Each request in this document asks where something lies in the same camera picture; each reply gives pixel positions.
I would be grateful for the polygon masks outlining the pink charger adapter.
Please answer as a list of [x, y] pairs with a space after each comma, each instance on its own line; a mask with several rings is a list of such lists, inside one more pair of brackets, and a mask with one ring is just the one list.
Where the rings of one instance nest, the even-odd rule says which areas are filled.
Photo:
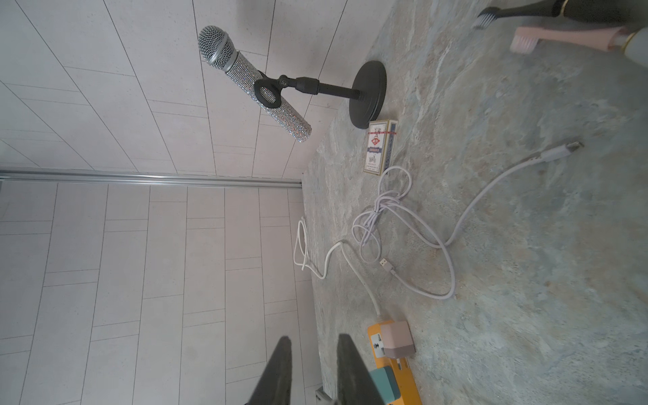
[[384, 322], [380, 325], [380, 334], [386, 357], [402, 359], [416, 353], [413, 336], [406, 321]]

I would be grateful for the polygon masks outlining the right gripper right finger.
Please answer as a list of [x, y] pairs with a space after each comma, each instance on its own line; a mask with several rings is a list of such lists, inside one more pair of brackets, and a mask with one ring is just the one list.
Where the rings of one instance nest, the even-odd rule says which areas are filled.
[[349, 334], [337, 341], [337, 404], [383, 404], [381, 395]]

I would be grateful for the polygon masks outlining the white pink electric toothbrush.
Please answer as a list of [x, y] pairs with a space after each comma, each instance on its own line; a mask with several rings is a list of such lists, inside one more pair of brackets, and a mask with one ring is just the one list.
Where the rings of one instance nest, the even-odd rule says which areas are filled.
[[549, 30], [539, 27], [518, 27], [510, 50], [530, 54], [539, 41], [562, 42], [602, 52], [621, 52], [627, 59], [647, 67], [647, 28], [630, 30], [613, 27], [596, 30]]

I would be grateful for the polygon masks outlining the teal charger adapter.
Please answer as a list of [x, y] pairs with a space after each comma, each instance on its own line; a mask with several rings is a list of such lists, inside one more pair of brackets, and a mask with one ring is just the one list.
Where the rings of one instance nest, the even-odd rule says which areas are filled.
[[398, 382], [391, 366], [375, 369], [370, 372], [370, 376], [383, 403], [393, 404], [401, 398]]

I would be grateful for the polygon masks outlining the orange power strip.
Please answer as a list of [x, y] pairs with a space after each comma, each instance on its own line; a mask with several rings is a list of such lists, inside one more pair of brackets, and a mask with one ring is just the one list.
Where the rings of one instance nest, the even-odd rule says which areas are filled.
[[413, 372], [408, 364], [408, 357], [402, 359], [390, 359], [385, 356], [383, 342], [380, 334], [380, 325], [384, 322], [372, 325], [368, 328], [367, 334], [371, 342], [371, 350], [376, 364], [376, 369], [391, 366], [396, 376], [401, 398], [393, 404], [421, 405], [423, 402], [417, 388]]

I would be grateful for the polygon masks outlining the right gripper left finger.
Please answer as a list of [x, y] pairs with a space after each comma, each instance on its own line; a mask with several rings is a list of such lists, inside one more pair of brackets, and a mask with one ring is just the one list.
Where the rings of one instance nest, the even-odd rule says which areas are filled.
[[292, 342], [288, 336], [283, 336], [278, 340], [270, 360], [247, 404], [290, 404], [292, 374]]

